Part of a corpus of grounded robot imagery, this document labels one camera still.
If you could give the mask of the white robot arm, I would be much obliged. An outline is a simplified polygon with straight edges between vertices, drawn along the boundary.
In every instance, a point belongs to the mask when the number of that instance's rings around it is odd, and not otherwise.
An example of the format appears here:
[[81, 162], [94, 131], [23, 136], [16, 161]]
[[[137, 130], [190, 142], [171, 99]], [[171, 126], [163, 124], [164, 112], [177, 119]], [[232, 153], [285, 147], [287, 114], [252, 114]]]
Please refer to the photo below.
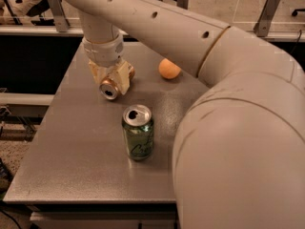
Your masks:
[[157, 0], [66, 0], [207, 86], [173, 145], [182, 229], [305, 229], [305, 75], [286, 52]]

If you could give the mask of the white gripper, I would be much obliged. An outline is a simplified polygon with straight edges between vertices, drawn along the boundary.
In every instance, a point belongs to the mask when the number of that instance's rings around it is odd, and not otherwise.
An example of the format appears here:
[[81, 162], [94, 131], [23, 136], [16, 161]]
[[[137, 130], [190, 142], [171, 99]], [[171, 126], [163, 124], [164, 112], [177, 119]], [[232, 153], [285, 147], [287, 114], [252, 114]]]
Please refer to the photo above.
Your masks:
[[[119, 34], [113, 41], [107, 43], [93, 43], [83, 38], [84, 51], [90, 59], [89, 68], [97, 85], [107, 76], [107, 69], [115, 65], [124, 52], [123, 36]], [[121, 94], [125, 94], [133, 78], [133, 66], [126, 60], [121, 60], [111, 68], [109, 73], [114, 86]]]

